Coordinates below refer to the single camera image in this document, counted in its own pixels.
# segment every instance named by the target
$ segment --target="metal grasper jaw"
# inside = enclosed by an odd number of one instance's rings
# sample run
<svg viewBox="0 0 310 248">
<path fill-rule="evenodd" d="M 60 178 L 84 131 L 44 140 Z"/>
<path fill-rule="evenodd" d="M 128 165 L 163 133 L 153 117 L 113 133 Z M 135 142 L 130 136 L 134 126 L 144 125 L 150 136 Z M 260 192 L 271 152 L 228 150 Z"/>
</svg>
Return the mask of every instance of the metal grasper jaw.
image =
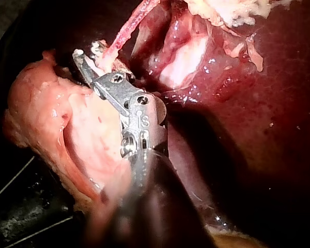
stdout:
<svg viewBox="0 0 310 248">
<path fill-rule="evenodd" d="M 129 76 L 134 76 L 124 71 L 98 76 L 82 50 L 75 50 L 73 59 L 86 83 L 119 112 L 122 157 L 139 149 L 154 149 L 168 156 L 166 107 L 163 101 L 133 86 Z"/>
</svg>

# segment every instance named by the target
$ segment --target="metal screw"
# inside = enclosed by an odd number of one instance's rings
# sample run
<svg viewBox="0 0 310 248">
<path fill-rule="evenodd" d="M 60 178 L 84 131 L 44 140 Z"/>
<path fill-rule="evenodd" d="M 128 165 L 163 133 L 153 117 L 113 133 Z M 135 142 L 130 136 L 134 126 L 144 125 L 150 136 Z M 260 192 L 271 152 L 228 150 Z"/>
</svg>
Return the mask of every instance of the metal screw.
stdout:
<svg viewBox="0 0 310 248">
<path fill-rule="evenodd" d="M 148 104 L 148 98 L 145 97 L 145 96 L 138 97 L 137 101 L 138 101 L 138 103 L 141 104 L 141 105 L 146 105 L 146 104 Z"/>
<path fill-rule="evenodd" d="M 136 142 L 133 135 L 125 136 L 121 142 L 120 154 L 125 157 L 126 154 L 136 150 Z"/>
<path fill-rule="evenodd" d="M 116 74 L 112 77 L 112 83 L 119 84 L 123 81 L 123 76 L 121 74 Z"/>
</svg>

